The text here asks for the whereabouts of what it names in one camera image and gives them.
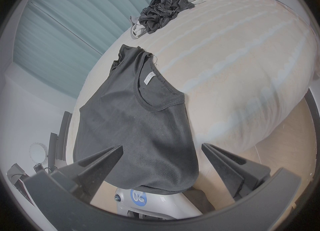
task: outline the wooden floor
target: wooden floor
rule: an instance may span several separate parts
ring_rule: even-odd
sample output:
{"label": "wooden floor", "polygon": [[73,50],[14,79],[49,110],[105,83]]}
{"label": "wooden floor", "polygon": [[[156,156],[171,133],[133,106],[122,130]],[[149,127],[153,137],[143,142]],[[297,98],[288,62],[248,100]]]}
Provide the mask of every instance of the wooden floor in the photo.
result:
{"label": "wooden floor", "polygon": [[[313,177],[316,166],[315,138],[312,117],[303,99],[269,137],[240,154],[244,158],[269,166],[271,175],[284,167],[302,179],[292,203],[274,227],[288,216],[292,204]],[[205,192],[215,209],[222,209],[234,203],[214,168],[211,168],[206,176],[200,175],[194,187]],[[116,187],[103,182],[91,204],[116,213],[116,202],[113,199],[115,190]]]}

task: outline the white sticker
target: white sticker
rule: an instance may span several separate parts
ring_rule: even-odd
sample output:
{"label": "white sticker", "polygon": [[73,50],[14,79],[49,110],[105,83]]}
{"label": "white sticker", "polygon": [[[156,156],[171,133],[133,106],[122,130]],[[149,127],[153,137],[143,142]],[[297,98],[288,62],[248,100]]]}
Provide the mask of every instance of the white sticker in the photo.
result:
{"label": "white sticker", "polygon": [[150,80],[151,80],[152,77],[154,77],[154,76],[155,76],[154,72],[149,73],[148,76],[146,77],[146,79],[144,80],[144,83],[145,83],[146,85],[148,85],[149,82],[150,82]]}

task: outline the black shirt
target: black shirt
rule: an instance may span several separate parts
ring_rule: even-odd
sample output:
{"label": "black shirt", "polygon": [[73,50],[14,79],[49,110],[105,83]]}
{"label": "black shirt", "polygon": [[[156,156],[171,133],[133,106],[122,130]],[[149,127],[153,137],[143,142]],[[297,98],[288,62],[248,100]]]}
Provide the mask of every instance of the black shirt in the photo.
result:
{"label": "black shirt", "polygon": [[140,47],[122,45],[109,77],[80,108],[74,161],[115,145],[124,153],[105,181],[116,187],[175,194],[198,177],[184,94]]}

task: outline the mattress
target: mattress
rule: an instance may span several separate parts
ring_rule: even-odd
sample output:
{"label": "mattress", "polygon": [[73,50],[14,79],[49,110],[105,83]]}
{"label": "mattress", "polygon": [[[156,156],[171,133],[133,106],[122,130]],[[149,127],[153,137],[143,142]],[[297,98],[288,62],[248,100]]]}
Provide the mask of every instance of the mattress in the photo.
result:
{"label": "mattress", "polygon": [[153,53],[160,73],[185,93],[203,176],[211,165],[202,143],[233,153],[251,148],[301,101],[319,66],[314,31],[275,0],[207,0],[153,34],[133,40],[127,30],[86,78],[70,123],[67,164],[73,162],[79,108],[107,79],[122,44]]}

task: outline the blue logo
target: blue logo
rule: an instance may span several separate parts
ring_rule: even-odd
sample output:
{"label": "blue logo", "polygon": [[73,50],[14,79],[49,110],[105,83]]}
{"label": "blue logo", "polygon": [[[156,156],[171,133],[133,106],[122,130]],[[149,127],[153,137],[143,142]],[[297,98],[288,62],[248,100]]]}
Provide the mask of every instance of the blue logo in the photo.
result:
{"label": "blue logo", "polygon": [[136,190],[131,189],[130,192],[132,201],[138,206],[145,206],[147,203],[146,193],[139,192]]}

